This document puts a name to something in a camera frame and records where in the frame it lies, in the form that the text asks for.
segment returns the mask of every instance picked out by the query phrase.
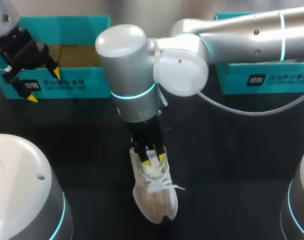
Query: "blue led ring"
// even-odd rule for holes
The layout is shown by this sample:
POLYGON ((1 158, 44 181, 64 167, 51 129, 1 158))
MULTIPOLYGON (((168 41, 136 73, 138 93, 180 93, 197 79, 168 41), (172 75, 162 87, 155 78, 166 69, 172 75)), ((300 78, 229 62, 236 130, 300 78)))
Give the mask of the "blue led ring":
POLYGON ((295 222, 295 224, 297 225, 298 229, 301 230, 301 232, 304 234, 304 230, 302 229, 302 227, 300 226, 300 224, 298 223, 298 221, 296 220, 296 218, 294 217, 294 214, 292 212, 292 208, 291 208, 291 204, 290 204, 290 188, 291 188, 291 184, 292 182, 290 183, 290 186, 288 187, 288 192, 287 192, 287 203, 288 203, 288 208, 290 210, 290 213, 292 215, 292 218, 295 222))
POLYGON ((135 95, 135 96, 119 96, 119 95, 116 95, 115 93, 113 93, 112 91, 111 94, 118 98, 118 99, 123 99, 123 100, 129 100, 129 99, 137 99, 137 98, 140 98, 140 97, 143 97, 144 95, 147 95, 149 92, 152 91, 152 89, 155 87, 156 83, 154 83, 148 90, 146 90, 145 92, 142 92, 141 94, 139 95, 135 95))
POLYGON ((286 55, 286 24, 284 21, 284 15, 283 12, 280 11, 280 19, 281 19, 281 28, 282 28, 282 52, 281 52, 281 59, 280 61, 283 61, 286 55))
POLYGON ((55 232, 53 233, 53 235, 50 237, 49 240, 53 240, 53 239, 55 238, 55 236, 57 235, 57 233, 58 233, 58 231, 59 231, 59 229, 60 229, 60 227, 61 227, 61 225, 62 225, 63 218, 64 218, 64 214, 65 214, 65 212, 66 212, 66 198, 65 198, 63 192, 62 192, 62 194, 63 194, 63 212, 62 212, 61 220, 60 220, 60 222, 58 223, 55 232))

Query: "black table surface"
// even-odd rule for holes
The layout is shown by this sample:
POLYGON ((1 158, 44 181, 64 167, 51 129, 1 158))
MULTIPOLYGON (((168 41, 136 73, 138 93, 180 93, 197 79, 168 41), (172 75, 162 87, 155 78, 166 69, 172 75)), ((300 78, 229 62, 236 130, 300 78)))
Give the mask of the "black table surface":
MULTIPOLYGON (((203 92, 229 107, 266 111, 301 94, 223 96, 214 69, 203 92)), ((36 144, 70 203, 74 240, 282 240, 280 206, 304 154, 304 102, 269 116, 164 93, 160 116, 177 190, 174 221, 147 221, 133 199, 131 134, 112 99, 7 100, 0 133, 36 144)))

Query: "robot end effector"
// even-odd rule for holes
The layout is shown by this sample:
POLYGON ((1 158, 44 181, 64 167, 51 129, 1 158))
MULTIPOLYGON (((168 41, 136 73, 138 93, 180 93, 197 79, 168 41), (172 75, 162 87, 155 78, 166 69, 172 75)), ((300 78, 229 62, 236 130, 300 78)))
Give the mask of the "robot end effector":
POLYGON ((8 64, 2 76, 20 97, 37 102, 17 74, 23 69, 33 70, 45 64, 52 77, 60 79, 58 64, 46 44, 35 41, 27 29, 18 27, 19 21, 19 14, 10 0, 0 0, 0 55, 8 64))

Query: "cardboard box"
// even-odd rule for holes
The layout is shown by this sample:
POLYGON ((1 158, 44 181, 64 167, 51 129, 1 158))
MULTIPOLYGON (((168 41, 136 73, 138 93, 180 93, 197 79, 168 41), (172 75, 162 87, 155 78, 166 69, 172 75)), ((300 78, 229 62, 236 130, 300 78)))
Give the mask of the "cardboard box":
MULTIPOLYGON (((110 90, 100 67, 95 41, 111 25, 108 16, 21 17, 19 26, 32 37, 49 45, 50 54, 58 60, 60 80, 44 66, 18 74, 26 84, 37 83, 37 99, 109 98, 110 90)), ((8 65, 0 56, 0 87, 8 99, 21 99, 2 73, 8 65)))

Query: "logo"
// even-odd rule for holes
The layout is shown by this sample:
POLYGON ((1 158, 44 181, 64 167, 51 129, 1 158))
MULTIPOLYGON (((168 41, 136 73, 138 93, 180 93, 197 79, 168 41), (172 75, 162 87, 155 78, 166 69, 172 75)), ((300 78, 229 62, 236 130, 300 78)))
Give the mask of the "logo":
POLYGON ((247 86, 262 86, 264 79, 266 79, 265 74, 251 74, 247 80, 247 86))
POLYGON ((31 91, 42 91, 38 80, 22 80, 22 83, 31 91))

